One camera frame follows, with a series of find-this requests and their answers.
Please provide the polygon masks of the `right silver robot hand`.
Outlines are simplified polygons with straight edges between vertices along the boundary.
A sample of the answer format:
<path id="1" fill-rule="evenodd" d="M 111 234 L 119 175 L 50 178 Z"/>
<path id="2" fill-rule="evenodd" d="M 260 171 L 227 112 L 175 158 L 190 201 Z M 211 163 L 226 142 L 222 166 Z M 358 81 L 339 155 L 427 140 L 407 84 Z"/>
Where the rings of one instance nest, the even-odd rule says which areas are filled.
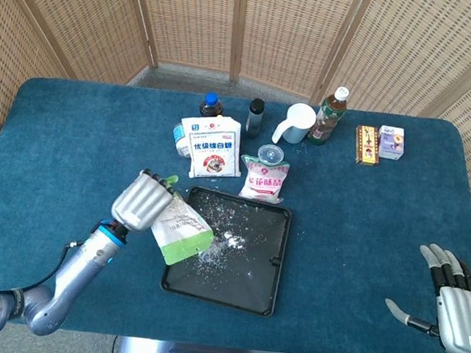
<path id="1" fill-rule="evenodd" d="M 387 308 L 398 321 L 434 336 L 447 353 L 471 353 L 471 271 L 463 261 L 437 244 L 420 246 L 427 262 L 437 305 L 437 323 L 429 324 L 402 311 L 391 300 Z"/>

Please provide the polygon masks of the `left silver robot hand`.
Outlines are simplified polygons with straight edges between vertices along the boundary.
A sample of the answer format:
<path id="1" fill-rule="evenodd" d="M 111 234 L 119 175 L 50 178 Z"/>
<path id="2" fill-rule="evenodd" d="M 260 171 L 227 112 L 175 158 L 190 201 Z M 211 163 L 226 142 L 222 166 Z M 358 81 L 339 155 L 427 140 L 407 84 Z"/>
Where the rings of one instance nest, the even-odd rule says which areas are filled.
<path id="1" fill-rule="evenodd" d="M 129 231 L 142 231 L 153 224 L 173 199 L 173 189 L 144 169 L 115 199 L 111 216 Z"/>

